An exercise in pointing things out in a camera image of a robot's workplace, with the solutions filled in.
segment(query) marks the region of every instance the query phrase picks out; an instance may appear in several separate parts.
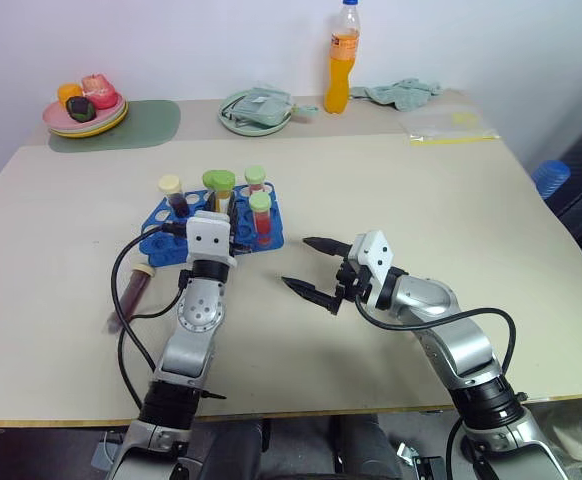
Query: pink plate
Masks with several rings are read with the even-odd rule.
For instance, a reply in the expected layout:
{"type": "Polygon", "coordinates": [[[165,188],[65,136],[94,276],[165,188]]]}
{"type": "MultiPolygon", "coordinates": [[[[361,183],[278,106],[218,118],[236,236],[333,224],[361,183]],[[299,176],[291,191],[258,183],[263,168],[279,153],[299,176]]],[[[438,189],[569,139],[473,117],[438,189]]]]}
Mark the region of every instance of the pink plate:
{"type": "Polygon", "coordinates": [[[96,110],[95,118],[88,122],[80,123],[73,120],[67,111],[60,106],[60,102],[55,102],[45,108],[42,114],[42,120],[47,127],[54,130],[84,130],[88,127],[97,127],[100,124],[107,123],[111,117],[115,116],[124,108],[124,98],[118,95],[118,101],[111,108],[96,110]]]}

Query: test tube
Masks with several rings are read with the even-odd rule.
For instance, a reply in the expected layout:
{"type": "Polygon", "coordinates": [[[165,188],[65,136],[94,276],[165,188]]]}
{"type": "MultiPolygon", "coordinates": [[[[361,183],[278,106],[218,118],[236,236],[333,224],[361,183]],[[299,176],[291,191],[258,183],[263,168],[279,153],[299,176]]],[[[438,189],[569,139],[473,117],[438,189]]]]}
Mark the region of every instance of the test tube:
{"type": "Polygon", "coordinates": [[[228,213],[229,201],[235,187],[235,175],[228,170],[216,170],[213,174],[213,188],[215,189],[215,211],[228,213]]]}
{"type": "Polygon", "coordinates": [[[167,197],[167,202],[178,218],[189,215],[189,204],[182,193],[182,184],[177,175],[163,175],[158,182],[158,188],[167,197]]]}
{"type": "Polygon", "coordinates": [[[253,212],[253,223],[258,234],[258,243],[271,243],[271,197],[267,192],[254,192],[249,196],[249,207],[253,212]]]}
{"type": "Polygon", "coordinates": [[[244,171],[244,178],[249,184],[249,193],[264,191],[266,173],[260,165],[253,165],[244,171]]]}
{"type": "MultiPolygon", "coordinates": [[[[154,275],[155,269],[146,263],[138,263],[133,266],[133,272],[131,273],[129,284],[127,285],[127,288],[124,289],[122,297],[120,297],[122,313],[124,313],[124,318],[127,320],[135,312],[135,309],[142,298],[142,294],[149,284],[149,280],[151,280],[151,277],[154,275]]],[[[120,319],[115,311],[109,315],[107,328],[111,333],[119,332],[122,328],[120,319]]]]}

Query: dark fruit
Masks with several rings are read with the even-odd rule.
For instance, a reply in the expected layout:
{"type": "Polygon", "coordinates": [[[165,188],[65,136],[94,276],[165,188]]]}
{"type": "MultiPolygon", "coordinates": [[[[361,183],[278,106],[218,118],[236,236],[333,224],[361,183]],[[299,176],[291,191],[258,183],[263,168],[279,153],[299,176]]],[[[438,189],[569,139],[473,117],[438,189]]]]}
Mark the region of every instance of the dark fruit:
{"type": "Polygon", "coordinates": [[[95,118],[95,107],[86,97],[71,97],[66,107],[69,116],[76,122],[84,123],[95,118]]]}

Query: green placemat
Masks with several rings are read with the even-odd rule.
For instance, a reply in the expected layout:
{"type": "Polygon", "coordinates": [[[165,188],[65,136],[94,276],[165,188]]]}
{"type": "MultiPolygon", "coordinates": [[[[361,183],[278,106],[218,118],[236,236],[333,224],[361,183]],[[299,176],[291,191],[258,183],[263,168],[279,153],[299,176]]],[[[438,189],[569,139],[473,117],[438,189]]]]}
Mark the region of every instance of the green placemat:
{"type": "Polygon", "coordinates": [[[61,153],[155,147],[171,140],[179,125],[180,107],[175,102],[129,102],[126,118],[111,130],[87,138],[64,138],[52,133],[49,147],[61,153]]]}

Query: green cap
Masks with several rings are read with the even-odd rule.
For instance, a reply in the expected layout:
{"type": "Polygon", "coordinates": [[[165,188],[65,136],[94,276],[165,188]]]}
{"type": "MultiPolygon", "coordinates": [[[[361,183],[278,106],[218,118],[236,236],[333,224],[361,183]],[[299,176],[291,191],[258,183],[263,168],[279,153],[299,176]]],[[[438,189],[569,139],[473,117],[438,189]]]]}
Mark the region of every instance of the green cap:
{"type": "Polygon", "coordinates": [[[212,170],[213,188],[218,192],[233,190],[235,187],[235,174],[228,170],[212,170]]]}
{"type": "Polygon", "coordinates": [[[265,177],[264,168],[260,165],[253,165],[244,171],[244,178],[249,185],[259,185],[264,182],[265,177]]]}
{"type": "Polygon", "coordinates": [[[249,197],[249,206],[257,213],[268,212],[271,208],[271,197],[267,192],[254,192],[249,197]]]}
{"type": "Polygon", "coordinates": [[[213,190],[213,176],[215,175],[216,170],[207,170],[202,175],[202,183],[205,187],[210,188],[213,190]]]}

